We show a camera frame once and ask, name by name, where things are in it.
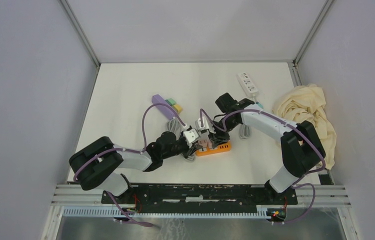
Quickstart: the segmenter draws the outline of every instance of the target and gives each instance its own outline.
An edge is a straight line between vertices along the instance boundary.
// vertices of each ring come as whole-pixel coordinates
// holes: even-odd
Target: beige cloth
[[[305,120],[311,122],[326,152],[326,168],[331,169],[335,164],[336,132],[323,110],[325,106],[326,99],[322,88],[310,84],[297,86],[280,97],[273,106],[273,113],[297,123]]]

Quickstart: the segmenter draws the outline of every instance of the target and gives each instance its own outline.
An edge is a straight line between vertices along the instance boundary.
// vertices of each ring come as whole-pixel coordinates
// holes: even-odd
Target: electrical outlet
[[[258,89],[253,80],[246,72],[241,72],[236,75],[237,81],[242,87],[243,91],[248,97],[255,97],[258,95]]]

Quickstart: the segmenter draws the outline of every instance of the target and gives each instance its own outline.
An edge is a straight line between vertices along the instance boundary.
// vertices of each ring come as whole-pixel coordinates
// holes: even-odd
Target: white wall
[[[0,239],[40,238],[94,78],[57,0],[0,1]]]
[[[363,239],[375,239],[375,1],[338,0],[299,64],[323,87],[337,132],[334,174],[345,184]]]
[[[102,63],[292,60],[325,0],[68,0]]]

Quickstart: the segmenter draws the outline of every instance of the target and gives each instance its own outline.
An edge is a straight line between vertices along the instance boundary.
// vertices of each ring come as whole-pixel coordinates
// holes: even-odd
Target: teal block
[[[176,101],[174,101],[173,98],[169,98],[167,100],[165,100],[170,106],[174,106],[176,104]]]

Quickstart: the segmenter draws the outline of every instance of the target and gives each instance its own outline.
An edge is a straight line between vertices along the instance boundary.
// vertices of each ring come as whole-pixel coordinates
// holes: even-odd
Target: metal frame
[[[67,2],[67,0],[58,0],[58,2],[61,4],[62,9],[64,10],[65,14],[70,20],[72,26],[74,27],[75,32],[77,33],[77,35],[80,37],[81,41],[83,42],[83,45],[86,48],[87,52],[89,53],[92,62],[95,64],[97,68],[99,68],[101,66],[101,63],[99,62],[98,57],[96,56],[95,51],[92,48],[88,38],[86,37],[86,34],[82,29],[82,26],[80,25],[79,21],[74,15],[74,12],[71,9],[70,4]]]
[[[293,86],[301,86],[303,83],[301,82],[300,73],[298,72],[298,67],[294,64],[293,61],[289,61],[287,63],[287,66],[289,67],[290,76],[293,81]]]
[[[293,60],[293,64],[295,66],[298,66],[298,63],[301,61],[301,58],[304,56],[304,53],[306,52],[311,40],[316,35],[317,30],[319,29],[321,23],[326,17],[326,14],[331,9],[331,6],[335,0],[326,0],[323,7],[320,10],[320,13],[318,14],[317,18],[315,19],[314,24],[312,25],[311,29],[309,30],[307,37],[305,38],[304,42],[302,43],[301,48],[299,49],[298,53],[296,54],[295,59]]]
[[[94,80],[92,81],[91,85],[89,86],[89,89],[90,89],[89,98],[86,99],[86,105],[84,105],[86,107],[83,110],[83,116],[80,118],[81,121],[78,123],[79,128],[78,128],[78,132],[77,132],[76,142],[72,146],[72,152],[73,153],[76,152],[77,145],[79,144],[79,140],[80,140],[80,135],[82,135],[83,124],[85,123],[86,115],[88,114],[88,109],[89,109],[89,105],[91,103],[92,95],[93,95],[93,92],[94,92],[94,89],[95,89],[96,80],[98,79],[99,69],[100,69],[100,67],[98,66],[96,68]],[[66,174],[65,179],[68,179],[69,174],[70,174],[70,171],[68,171],[68,173]]]
[[[77,184],[58,184],[49,208],[46,225],[41,235],[42,240],[54,240],[63,216],[71,217],[122,217],[112,204],[102,204],[102,190],[84,191]],[[337,208],[347,240],[357,240],[357,232],[351,218],[351,203],[347,191],[342,185],[315,185],[313,208]],[[288,208],[307,208],[313,197],[313,189],[305,186],[296,190],[298,205]],[[122,208],[134,207],[134,204],[121,204]],[[134,217],[143,218],[240,218],[265,219],[268,208],[280,208],[280,205],[257,205],[257,213],[221,213],[221,214],[162,214],[147,213]]]

